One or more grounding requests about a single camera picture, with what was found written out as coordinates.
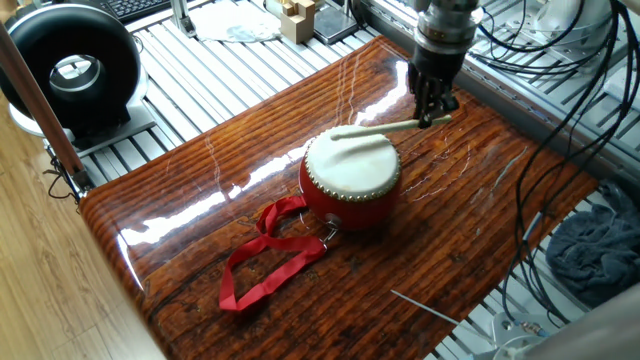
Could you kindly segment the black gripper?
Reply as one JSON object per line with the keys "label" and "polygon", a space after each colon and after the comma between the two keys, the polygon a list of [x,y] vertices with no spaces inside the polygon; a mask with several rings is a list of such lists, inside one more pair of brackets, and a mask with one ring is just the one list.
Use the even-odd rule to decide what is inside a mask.
{"label": "black gripper", "polygon": [[[415,103],[413,117],[420,129],[431,127],[437,119],[459,108],[459,102],[452,94],[452,84],[463,61],[463,53],[440,54],[422,47],[414,49],[408,80]],[[423,84],[422,75],[439,81]]]}

